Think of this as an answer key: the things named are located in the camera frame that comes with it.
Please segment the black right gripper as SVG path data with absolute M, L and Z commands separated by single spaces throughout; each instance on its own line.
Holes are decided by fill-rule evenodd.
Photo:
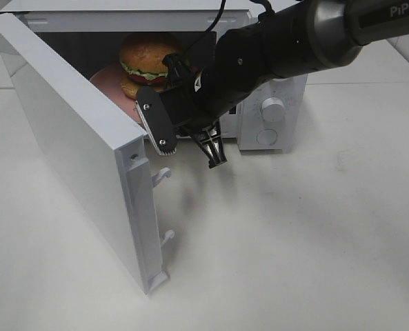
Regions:
M 246 26 L 222 35 L 213 62 L 200 71 L 177 52 L 163 58 L 164 91 L 142 87 L 135 102 L 157 154 L 174 154 L 183 136 L 207 156 L 210 169 L 227 161 L 219 119 L 273 78 L 264 45 L 263 28 Z

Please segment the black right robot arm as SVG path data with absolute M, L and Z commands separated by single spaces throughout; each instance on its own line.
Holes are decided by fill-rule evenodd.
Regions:
M 161 156 L 190 137 L 210 167 L 226 161 L 220 117 L 272 79 L 349 65 L 373 41 L 409 34 L 409 1 L 300 1 L 275 12 L 264 1 L 256 23 L 228 30 L 212 63 L 191 72 L 178 54 L 163 59 L 170 87 L 142 87 L 135 102 Z

